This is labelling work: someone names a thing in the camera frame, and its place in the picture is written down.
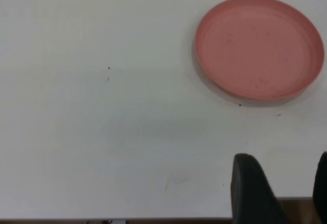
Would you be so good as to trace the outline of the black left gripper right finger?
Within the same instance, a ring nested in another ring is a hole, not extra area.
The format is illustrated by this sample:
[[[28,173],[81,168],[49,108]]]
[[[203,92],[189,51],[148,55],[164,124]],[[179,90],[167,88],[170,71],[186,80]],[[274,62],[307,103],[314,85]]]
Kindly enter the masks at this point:
[[[319,160],[314,189],[313,203],[321,223],[326,223],[326,205],[327,205],[327,155],[324,152]]]

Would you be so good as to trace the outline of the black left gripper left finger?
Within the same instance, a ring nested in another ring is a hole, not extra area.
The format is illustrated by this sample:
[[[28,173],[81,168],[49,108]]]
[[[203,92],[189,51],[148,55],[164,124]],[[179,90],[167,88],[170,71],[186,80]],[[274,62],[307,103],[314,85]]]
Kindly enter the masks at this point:
[[[233,223],[290,223],[252,155],[234,156],[230,195]]]

